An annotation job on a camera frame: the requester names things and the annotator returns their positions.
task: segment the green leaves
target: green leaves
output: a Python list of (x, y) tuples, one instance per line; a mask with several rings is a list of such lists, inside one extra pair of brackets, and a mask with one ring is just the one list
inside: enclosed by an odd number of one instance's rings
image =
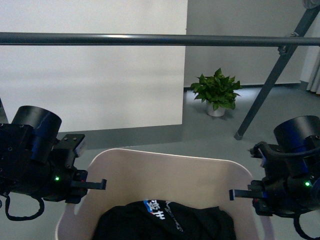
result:
[(219, 68), (213, 76), (204, 76), (201, 74), (197, 77), (199, 82), (191, 84), (190, 88), (195, 94), (194, 99), (205, 100), (213, 103), (213, 109), (217, 110), (219, 107), (226, 109), (235, 109), (236, 97), (239, 96), (234, 90), (241, 89), (240, 82), (235, 82), (234, 77), (225, 77)]

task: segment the metal frame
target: metal frame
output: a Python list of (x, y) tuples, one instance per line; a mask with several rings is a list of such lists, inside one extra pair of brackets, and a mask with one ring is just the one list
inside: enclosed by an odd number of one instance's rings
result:
[(319, 11), (320, 6), (307, 9), (289, 37), (0, 32), (0, 45), (278, 47), (280, 57), (234, 136), (241, 140), (297, 47), (320, 46), (320, 37), (303, 37)]

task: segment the robotic arm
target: robotic arm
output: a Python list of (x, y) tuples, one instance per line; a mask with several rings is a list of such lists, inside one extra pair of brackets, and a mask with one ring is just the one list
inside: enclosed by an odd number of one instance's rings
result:
[(293, 218), (297, 232), (301, 214), (320, 209), (320, 119), (301, 116), (274, 129), (278, 145), (260, 142), (250, 149), (253, 158), (262, 159), (265, 177), (253, 180), (248, 190), (229, 191), (230, 200), (252, 198), (261, 216)]
[[(44, 211), (45, 201), (78, 204), (88, 189), (106, 189), (106, 180), (86, 182), (88, 172), (74, 167), (84, 151), (84, 134), (67, 134), (56, 139), (61, 119), (35, 106), (21, 106), (12, 123), (0, 123), (0, 195), (6, 197), (10, 220), (31, 220)], [(9, 193), (29, 195), (40, 203), (30, 217), (8, 213)]]

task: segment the laundry basket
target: laundry basket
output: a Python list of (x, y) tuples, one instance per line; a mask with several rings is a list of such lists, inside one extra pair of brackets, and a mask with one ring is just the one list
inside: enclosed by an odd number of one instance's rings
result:
[(258, 240), (252, 201), (229, 200), (229, 189), (247, 189), (250, 172), (240, 164), (200, 158), (110, 149), (88, 168), (88, 181), (107, 179), (106, 190), (89, 190), (79, 204), (67, 204), (56, 240), (90, 240), (100, 216), (115, 206), (143, 200), (167, 200), (203, 209), (219, 206), (234, 221), (238, 240)]

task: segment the white flower pot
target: white flower pot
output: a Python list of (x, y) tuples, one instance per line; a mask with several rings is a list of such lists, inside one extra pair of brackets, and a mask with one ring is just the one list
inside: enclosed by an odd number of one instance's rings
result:
[(214, 104), (206, 101), (206, 112), (208, 115), (213, 117), (221, 117), (225, 114), (226, 109), (223, 107), (218, 107), (217, 110), (214, 110)]

